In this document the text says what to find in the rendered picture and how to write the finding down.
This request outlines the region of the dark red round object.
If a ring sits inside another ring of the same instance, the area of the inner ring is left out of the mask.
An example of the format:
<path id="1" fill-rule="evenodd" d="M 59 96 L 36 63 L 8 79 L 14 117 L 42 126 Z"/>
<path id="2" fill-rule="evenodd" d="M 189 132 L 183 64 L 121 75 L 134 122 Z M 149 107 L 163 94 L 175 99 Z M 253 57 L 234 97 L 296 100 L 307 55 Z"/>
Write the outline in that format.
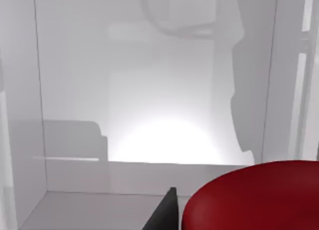
<path id="1" fill-rule="evenodd" d="M 319 230 L 319 162 L 276 161 L 226 173 L 191 196 L 181 230 Z"/>

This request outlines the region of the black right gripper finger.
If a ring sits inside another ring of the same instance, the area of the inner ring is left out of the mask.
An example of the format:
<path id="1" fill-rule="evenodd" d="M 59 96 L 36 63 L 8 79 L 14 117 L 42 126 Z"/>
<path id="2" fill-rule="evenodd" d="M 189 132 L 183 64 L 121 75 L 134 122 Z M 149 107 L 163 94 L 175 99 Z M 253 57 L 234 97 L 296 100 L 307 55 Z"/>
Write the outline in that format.
<path id="1" fill-rule="evenodd" d="M 179 230 L 179 206 L 176 187 L 171 187 L 165 194 L 142 230 Z"/>

